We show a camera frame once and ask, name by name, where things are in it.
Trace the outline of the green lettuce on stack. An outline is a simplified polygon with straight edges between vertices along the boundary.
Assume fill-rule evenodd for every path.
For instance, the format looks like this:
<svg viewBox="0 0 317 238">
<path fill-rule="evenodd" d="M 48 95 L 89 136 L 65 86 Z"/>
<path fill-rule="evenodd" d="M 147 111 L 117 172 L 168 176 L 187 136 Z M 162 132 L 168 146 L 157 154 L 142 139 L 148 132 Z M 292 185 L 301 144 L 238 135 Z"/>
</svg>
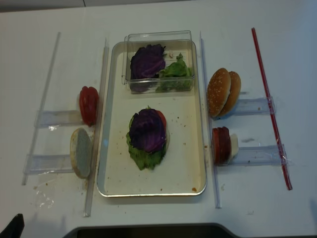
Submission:
<svg viewBox="0 0 317 238">
<path fill-rule="evenodd" d="M 167 151 L 166 143 L 164 144 L 162 150 L 154 152 L 154 153 L 150 153 L 150 154 L 144 151 L 141 151 L 137 148 L 134 148 L 130 144 L 129 131 L 126 134 L 126 142 L 128 145 L 128 152 L 130 154 L 130 157 L 133 159 L 133 161 L 136 163 L 137 167 L 140 170 L 143 170 L 143 169 L 153 170 L 157 165 L 161 163 Z"/>
</svg>

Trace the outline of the metal baking tray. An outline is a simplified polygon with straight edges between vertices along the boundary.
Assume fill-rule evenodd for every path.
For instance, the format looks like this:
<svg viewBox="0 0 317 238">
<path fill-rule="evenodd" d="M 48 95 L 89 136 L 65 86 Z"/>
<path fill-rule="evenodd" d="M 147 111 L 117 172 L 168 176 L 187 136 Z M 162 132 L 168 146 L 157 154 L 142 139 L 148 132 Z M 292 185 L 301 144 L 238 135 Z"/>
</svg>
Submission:
<svg viewBox="0 0 317 238">
<path fill-rule="evenodd" d="M 187 92 L 132 94 L 121 82 L 124 44 L 111 53 L 97 188 L 105 197 L 195 196 L 206 187 L 203 127 L 198 86 Z M 132 116 L 151 107 L 163 113 L 169 147 L 153 170 L 130 157 L 126 134 Z"/>
</svg>

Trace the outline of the clear rail left of tray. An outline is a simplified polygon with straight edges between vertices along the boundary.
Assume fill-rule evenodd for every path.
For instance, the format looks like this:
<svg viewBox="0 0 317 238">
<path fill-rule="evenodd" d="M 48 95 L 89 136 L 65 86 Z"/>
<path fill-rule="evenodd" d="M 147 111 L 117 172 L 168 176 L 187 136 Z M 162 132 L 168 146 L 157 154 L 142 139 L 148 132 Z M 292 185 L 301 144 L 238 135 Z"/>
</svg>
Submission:
<svg viewBox="0 0 317 238">
<path fill-rule="evenodd" d="M 84 207 L 84 217 L 85 218 L 88 218 L 91 216 L 91 209 L 92 209 L 94 183 L 95 183 L 96 167 L 97 167 L 97 160 L 98 160 L 99 139 L 100 139 L 100 134 L 101 134 L 101 125 L 102 125 L 102 116 L 103 116 L 103 104 L 104 104 L 104 97 L 105 97 L 108 51 L 109 51 L 108 39 L 105 39 L 105 46 L 104 46 L 104 52 L 103 52 L 103 64 L 102 64 L 102 72 L 101 72 L 101 81 L 100 81 L 100 90 L 99 90 L 99 102 L 98 102 L 98 106 L 97 106 L 97 121 L 96 121 L 96 126 L 95 126 L 94 143 L 93 143 L 93 148 L 92 148 L 91 168 L 90 168 L 90 175 L 89 175 L 89 179 L 88 179 L 86 200 L 85 200 L 85 207 Z"/>
</svg>

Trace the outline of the dark monitor edge bottom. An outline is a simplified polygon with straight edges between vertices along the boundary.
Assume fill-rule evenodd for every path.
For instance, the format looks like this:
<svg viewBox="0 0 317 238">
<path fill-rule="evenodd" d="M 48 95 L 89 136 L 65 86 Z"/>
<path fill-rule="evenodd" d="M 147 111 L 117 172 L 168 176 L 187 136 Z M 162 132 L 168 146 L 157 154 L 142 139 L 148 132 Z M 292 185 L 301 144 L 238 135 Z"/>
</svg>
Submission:
<svg viewBox="0 0 317 238">
<path fill-rule="evenodd" d="M 227 228 L 217 224 L 178 224 L 155 226 L 116 226 L 77 228 L 65 238 L 236 238 Z"/>
</svg>

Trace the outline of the purple cabbage leaf on stack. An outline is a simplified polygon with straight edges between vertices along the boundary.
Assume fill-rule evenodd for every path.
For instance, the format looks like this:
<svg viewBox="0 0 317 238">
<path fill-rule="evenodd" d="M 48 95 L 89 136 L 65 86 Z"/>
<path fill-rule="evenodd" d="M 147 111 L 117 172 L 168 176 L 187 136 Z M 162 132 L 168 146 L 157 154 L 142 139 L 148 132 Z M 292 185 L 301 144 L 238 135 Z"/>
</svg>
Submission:
<svg viewBox="0 0 317 238">
<path fill-rule="evenodd" d="M 146 108 L 135 113 L 129 126 L 130 144 L 146 153 L 163 149 L 166 141 L 163 123 L 155 109 Z"/>
</svg>

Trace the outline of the red tomato slices left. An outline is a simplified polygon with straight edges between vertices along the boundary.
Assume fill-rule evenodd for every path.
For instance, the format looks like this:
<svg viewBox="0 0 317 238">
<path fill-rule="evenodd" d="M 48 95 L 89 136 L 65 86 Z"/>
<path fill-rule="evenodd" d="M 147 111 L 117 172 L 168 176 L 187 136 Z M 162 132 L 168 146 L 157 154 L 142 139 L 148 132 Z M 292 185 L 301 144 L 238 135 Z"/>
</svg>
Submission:
<svg viewBox="0 0 317 238">
<path fill-rule="evenodd" d="M 79 107 L 83 122 L 88 126 L 96 124 L 99 95 L 94 87 L 84 86 L 79 96 Z"/>
</svg>

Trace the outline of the sesame top bun front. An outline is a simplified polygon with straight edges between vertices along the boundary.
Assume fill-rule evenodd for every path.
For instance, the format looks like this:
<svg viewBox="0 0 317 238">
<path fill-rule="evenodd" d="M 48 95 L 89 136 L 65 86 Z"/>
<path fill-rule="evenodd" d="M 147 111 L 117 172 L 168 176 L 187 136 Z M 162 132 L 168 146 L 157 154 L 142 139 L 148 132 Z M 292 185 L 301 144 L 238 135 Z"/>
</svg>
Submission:
<svg viewBox="0 0 317 238">
<path fill-rule="evenodd" d="M 207 88 L 209 114 L 212 118 L 218 116 L 223 109 L 231 87 L 231 77 L 225 68 L 218 69 L 211 77 Z"/>
</svg>

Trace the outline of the clear rail right of tray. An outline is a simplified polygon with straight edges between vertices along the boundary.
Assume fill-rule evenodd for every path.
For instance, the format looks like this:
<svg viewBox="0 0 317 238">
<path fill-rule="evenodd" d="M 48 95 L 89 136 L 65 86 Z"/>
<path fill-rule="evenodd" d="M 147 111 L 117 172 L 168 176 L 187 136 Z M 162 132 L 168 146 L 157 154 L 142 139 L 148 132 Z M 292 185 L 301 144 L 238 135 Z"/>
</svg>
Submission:
<svg viewBox="0 0 317 238">
<path fill-rule="evenodd" d="M 210 151 L 210 167 L 211 167 L 211 175 L 212 175 L 212 187 L 213 187 L 213 195 L 215 208 L 221 209 L 222 203 L 220 199 L 219 192 L 219 183 L 218 183 L 218 173 L 217 167 L 214 165 L 213 161 L 213 143 L 212 143 L 212 119 L 209 116 L 208 110 L 208 102 L 207 102 L 207 71 L 206 71 L 206 60 L 205 60 L 205 48 L 204 48 L 204 40 L 202 38 L 202 33 L 200 32 L 200 55 L 201 55 L 201 65 L 202 65 L 202 74 L 203 74 L 203 83 L 204 83 L 204 97 L 205 97 L 205 110 L 206 110 L 206 121 L 207 121 L 207 130 L 208 130 L 208 143 L 209 143 L 209 151 Z"/>
</svg>

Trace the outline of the tomato slice on stack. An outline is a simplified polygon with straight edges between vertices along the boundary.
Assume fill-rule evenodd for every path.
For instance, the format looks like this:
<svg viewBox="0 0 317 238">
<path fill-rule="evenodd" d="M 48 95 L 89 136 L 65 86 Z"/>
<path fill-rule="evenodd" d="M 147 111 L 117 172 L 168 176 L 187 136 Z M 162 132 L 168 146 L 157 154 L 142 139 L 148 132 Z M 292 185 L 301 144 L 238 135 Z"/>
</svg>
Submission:
<svg viewBox="0 0 317 238">
<path fill-rule="evenodd" d="M 159 115 L 159 117 L 160 117 L 160 119 L 161 119 L 161 121 L 163 123 L 164 129 L 166 129 L 166 124 L 167 123 L 166 123 L 165 116 L 163 115 L 163 113 L 161 111 L 156 110 L 156 112 Z"/>
</svg>

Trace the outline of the purple cabbage leaf in container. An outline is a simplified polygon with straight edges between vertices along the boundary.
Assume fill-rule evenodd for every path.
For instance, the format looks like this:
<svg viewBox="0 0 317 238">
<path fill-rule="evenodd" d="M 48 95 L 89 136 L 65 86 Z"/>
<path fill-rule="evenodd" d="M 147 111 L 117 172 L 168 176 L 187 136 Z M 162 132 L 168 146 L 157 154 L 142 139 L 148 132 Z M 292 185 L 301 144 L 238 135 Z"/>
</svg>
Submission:
<svg viewBox="0 0 317 238">
<path fill-rule="evenodd" d="M 164 49 L 161 44 L 140 47 L 131 59 L 131 80 L 153 78 L 163 70 Z"/>
</svg>

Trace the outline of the red plastic rail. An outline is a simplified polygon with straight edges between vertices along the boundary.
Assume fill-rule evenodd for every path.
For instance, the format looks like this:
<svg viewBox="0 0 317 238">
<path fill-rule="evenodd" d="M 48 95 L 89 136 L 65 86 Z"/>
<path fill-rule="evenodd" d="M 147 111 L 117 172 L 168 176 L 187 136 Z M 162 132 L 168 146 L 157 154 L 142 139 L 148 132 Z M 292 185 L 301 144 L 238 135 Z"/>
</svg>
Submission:
<svg viewBox="0 0 317 238">
<path fill-rule="evenodd" d="M 284 145 L 281 142 L 281 137 L 280 137 L 280 133 L 278 130 L 278 125 L 277 125 L 277 121 L 276 121 L 276 117 L 275 117 L 275 112 L 276 112 L 275 105 L 274 105 L 273 98 L 271 96 L 268 82 L 266 79 L 266 74 L 265 74 L 265 70 L 264 70 L 264 64 L 263 64 L 263 60 L 262 60 L 260 46 L 259 46 L 256 30 L 254 27 L 251 29 L 251 32 L 252 32 L 252 37 L 253 37 L 253 41 L 254 41 L 254 45 L 255 45 L 255 49 L 256 49 L 256 54 L 257 54 L 258 64 L 259 64 L 262 82 L 263 82 L 263 86 L 264 86 L 264 91 L 265 91 L 265 95 L 267 98 L 268 107 L 270 110 L 270 117 L 271 117 L 272 127 L 273 127 L 273 131 L 274 131 L 275 141 L 276 141 L 277 148 L 278 148 L 278 154 L 279 154 L 279 158 L 280 158 L 280 162 L 281 162 L 281 169 L 282 169 L 284 181 L 285 181 L 287 190 L 291 191 L 293 189 L 293 186 L 292 186 L 292 183 L 290 180 L 289 171 L 288 171 L 288 167 L 287 167 L 287 162 L 288 162 L 287 155 L 286 155 L 286 152 L 284 149 Z"/>
</svg>

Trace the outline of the bun half left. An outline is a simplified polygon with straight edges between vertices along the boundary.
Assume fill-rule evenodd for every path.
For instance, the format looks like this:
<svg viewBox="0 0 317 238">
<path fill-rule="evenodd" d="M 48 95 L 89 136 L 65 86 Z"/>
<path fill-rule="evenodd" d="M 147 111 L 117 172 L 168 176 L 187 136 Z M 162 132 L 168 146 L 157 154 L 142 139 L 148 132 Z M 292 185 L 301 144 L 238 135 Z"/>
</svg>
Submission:
<svg viewBox="0 0 317 238">
<path fill-rule="evenodd" d="M 84 128 L 80 127 L 73 132 L 70 139 L 70 161 L 80 179 L 87 179 L 90 175 L 92 146 L 92 141 Z"/>
</svg>

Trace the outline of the clear rail of tray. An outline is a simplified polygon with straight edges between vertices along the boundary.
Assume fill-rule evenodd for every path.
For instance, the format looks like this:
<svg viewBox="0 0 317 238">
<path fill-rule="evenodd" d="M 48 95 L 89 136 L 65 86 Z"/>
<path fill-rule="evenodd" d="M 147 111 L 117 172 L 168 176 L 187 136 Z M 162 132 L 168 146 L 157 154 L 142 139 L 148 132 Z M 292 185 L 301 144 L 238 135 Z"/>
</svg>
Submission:
<svg viewBox="0 0 317 238">
<path fill-rule="evenodd" d="M 100 139 L 100 134 L 101 134 L 101 125 L 102 125 L 102 116 L 103 116 L 103 104 L 104 104 L 104 97 L 105 97 L 108 51 L 109 51 L 108 39 L 105 39 L 105 46 L 104 46 L 104 52 L 103 52 L 103 64 L 102 64 L 102 72 L 101 72 L 101 81 L 100 81 L 100 90 L 99 90 L 99 102 L 98 102 L 98 106 L 97 106 L 97 121 L 96 121 L 96 126 L 95 126 L 94 143 L 93 143 L 93 148 L 92 148 L 91 168 L 90 168 L 90 175 L 89 175 L 89 179 L 88 179 L 86 200 L 85 200 L 85 207 L 84 207 L 84 217 L 85 218 L 88 218 L 91 216 L 91 209 L 92 209 L 94 183 L 95 183 L 96 167 L 97 167 L 97 160 L 98 160 L 99 139 Z"/>
<path fill-rule="evenodd" d="M 204 97 L 205 97 L 205 110 L 206 110 L 206 121 L 207 121 L 207 130 L 208 130 L 208 143 L 209 143 L 209 151 L 210 151 L 210 167 L 211 167 L 211 175 L 212 175 L 212 187 L 213 187 L 213 195 L 215 208 L 221 209 L 222 203 L 220 199 L 219 192 L 219 183 L 218 183 L 218 173 L 217 167 L 214 165 L 213 161 L 213 143 L 212 143 L 212 119 L 209 116 L 208 110 L 208 102 L 207 102 L 207 71 L 206 71 L 206 60 L 205 60 L 205 48 L 204 48 L 204 40 L 202 38 L 202 33 L 200 32 L 200 55 L 201 55 L 201 65 L 202 65 L 202 74 L 203 74 L 203 83 L 204 83 Z"/>
</svg>

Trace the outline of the clear plastic container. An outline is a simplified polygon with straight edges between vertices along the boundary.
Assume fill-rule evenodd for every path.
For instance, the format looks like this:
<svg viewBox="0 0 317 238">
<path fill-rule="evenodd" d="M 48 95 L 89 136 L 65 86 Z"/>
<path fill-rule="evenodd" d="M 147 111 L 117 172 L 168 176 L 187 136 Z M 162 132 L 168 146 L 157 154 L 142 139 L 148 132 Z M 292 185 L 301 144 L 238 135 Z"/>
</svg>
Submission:
<svg viewBox="0 0 317 238">
<path fill-rule="evenodd" d="M 176 62 L 176 57 L 181 53 L 192 75 L 189 77 L 160 78 L 157 74 L 153 78 L 131 80 L 131 59 L 140 47 L 146 47 L 149 44 L 161 44 L 165 47 L 165 68 Z M 125 37 L 123 45 L 122 84 L 134 94 L 190 91 L 195 78 L 194 55 L 194 43 L 189 30 L 130 34 Z"/>
</svg>

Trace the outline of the clear rail far left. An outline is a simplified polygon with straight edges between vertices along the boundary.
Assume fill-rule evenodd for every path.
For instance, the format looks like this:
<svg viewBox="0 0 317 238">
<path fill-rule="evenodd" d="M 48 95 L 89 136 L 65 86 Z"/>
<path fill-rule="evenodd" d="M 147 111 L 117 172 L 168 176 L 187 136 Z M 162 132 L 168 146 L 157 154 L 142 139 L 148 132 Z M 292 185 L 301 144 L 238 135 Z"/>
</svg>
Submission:
<svg viewBox="0 0 317 238">
<path fill-rule="evenodd" d="M 29 174 L 29 171 L 30 171 L 32 158 L 33 158 L 34 150 L 35 150 L 35 145 L 36 145 L 37 138 L 38 138 L 39 124 L 40 124 L 40 121 L 41 121 L 41 118 L 42 118 L 42 112 L 43 112 L 43 109 L 44 109 L 44 106 L 45 106 L 47 93 L 48 93 L 48 89 L 49 89 L 49 86 L 50 86 L 50 81 L 51 81 L 51 77 L 52 77 L 52 73 L 53 73 L 53 68 L 54 68 L 54 63 L 55 63 L 56 54 L 57 54 L 57 50 L 58 50 L 58 45 L 59 45 L 59 42 L 60 42 L 60 37 L 61 37 L 61 32 L 58 32 L 57 36 L 56 36 L 56 41 L 55 41 L 55 44 L 54 44 L 53 54 L 52 54 L 52 57 L 51 57 L 50 66 L 49 66 L 49 70 L 48 70 L 48 73 L 47 73 L 46 82 L 45 82 L 45 86 L 44 86 L 44 90 L 43 90 L 40 106 L 39 106 L 38 113 L 37 113 L 37 116 L 36 116 L 36 119 L 35 119 L 34 132 L 33 132 L 33 137 L 32 137 L 32 141 L 31 141 L 29 154 L 26 157 L 26 161 L 25 161 L 25 165 L 24 165 L 23 179 L 22 179 L 22 183 L 21 183 L 22 186 L 25 186 L 27 184 L 28 174 Z"/>
</svg>

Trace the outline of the black object bottom left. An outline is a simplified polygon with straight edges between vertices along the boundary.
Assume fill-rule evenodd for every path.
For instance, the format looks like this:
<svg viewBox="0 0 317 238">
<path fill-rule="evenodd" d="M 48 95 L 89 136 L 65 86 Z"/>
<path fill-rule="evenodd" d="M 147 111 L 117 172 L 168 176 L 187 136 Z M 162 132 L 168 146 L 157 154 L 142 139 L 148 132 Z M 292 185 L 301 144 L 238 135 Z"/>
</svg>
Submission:
<svg viewBox="0 0 317 238">
<path fill-rule="evenodd" d="M 23 214 L 17 214 L 0 233 L 0 238 L 20 238 L 24 226 Z"/>
</svg>

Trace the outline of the white cheese block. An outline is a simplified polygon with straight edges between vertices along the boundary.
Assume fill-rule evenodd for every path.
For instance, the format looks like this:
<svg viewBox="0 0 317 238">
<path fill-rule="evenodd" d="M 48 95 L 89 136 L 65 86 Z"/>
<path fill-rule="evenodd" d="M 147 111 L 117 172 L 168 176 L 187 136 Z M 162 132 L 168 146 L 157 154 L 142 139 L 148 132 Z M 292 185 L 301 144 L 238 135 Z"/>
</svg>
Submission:
<svg viewBox="0 0 317 238">
<path fill-rule="evenodd" d="M 233 159 L 239 151 L 238 137 L 236 134 L 230 135 L 230 143 L 231 143 L 230 158 Z"/>
</svg>

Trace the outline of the green lettuce in container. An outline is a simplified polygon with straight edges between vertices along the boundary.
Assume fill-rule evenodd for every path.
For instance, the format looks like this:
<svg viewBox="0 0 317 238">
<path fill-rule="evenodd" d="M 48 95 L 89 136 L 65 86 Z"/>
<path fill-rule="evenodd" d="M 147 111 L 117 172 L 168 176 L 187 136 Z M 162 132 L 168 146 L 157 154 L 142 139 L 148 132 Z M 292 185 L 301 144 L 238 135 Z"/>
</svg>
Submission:
<svg viewBox="0 0 317 238">
<path fill-rule="evenodd" d="M 173 62 L 171 65 L 162 69 L 158 73 L 160 78 L 166 77 L 189 77 L 192 75 L 190 68 L 186 65 L 183 60 L 183 55 L 180 53 L 176 57 L 176 62 Z"/>
</svg>

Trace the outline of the sesame bun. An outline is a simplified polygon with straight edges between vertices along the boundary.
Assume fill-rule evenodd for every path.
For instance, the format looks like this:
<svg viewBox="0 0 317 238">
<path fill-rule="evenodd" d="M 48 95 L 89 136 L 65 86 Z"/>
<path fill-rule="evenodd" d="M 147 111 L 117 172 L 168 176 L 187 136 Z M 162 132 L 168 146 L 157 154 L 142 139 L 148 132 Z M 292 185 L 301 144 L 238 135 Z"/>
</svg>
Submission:
<svg viewBox="0 0 317 238">
<path fill-rule="evenodd" d="M 229 96 L 227 98 L 227 101 L 222 108 L 221 112 L 219 113 L 219 117 L 227 115 L 234 106 L 237 103 L 238 97 L 240 95 L 241 91 L 241 79 L 238 73 L 234 71 L 229 72 L 230 78 L 231 78 L 231 87 L 229 91 Z"/>
<path fill-rule="evenodd" d="M 212 118 L 218 116 L 223 109 L 231 87 L 231 77 L 225 68 L 218 69 L 211 77 L 207 88 L 209 114 Z"/>
</svg>

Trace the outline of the sesame top bun rear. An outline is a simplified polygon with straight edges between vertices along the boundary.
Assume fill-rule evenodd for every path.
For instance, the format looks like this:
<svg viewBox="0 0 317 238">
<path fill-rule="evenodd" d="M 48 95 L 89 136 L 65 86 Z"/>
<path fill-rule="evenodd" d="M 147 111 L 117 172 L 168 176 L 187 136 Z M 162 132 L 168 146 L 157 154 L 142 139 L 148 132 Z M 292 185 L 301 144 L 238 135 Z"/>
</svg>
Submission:
<svg viewBox="0 0 317 238">
<path fill-rule="evenodd" d="M 219 113 L 219 117 L 227 115 L 234 106 L 237 103 L 238 97 L 240 95 L 241 91 L 241 79 L 238 73 L 234 71 L 229 72 L 230 78 L 231 78 L 231 87 L 229 91 L 229 96 L 227 98 L 227 101 L 222 108 L 221 112 Z"/>
</svg>

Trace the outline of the red meat slices right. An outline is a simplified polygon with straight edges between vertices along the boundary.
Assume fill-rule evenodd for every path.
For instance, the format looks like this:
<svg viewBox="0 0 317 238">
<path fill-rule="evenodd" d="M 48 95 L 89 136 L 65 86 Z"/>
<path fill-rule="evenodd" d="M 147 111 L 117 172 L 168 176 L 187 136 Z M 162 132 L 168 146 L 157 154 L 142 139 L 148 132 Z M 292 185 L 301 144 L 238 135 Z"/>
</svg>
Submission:
<svg viewBox="0 0 317 238">
<path fill-rule="evenodd" d="M 217 127 L 212 129 L 213 157 L 215 165 L 222 165 L 229 161 L 231 140 L 229 129 Z"/>
</svg>

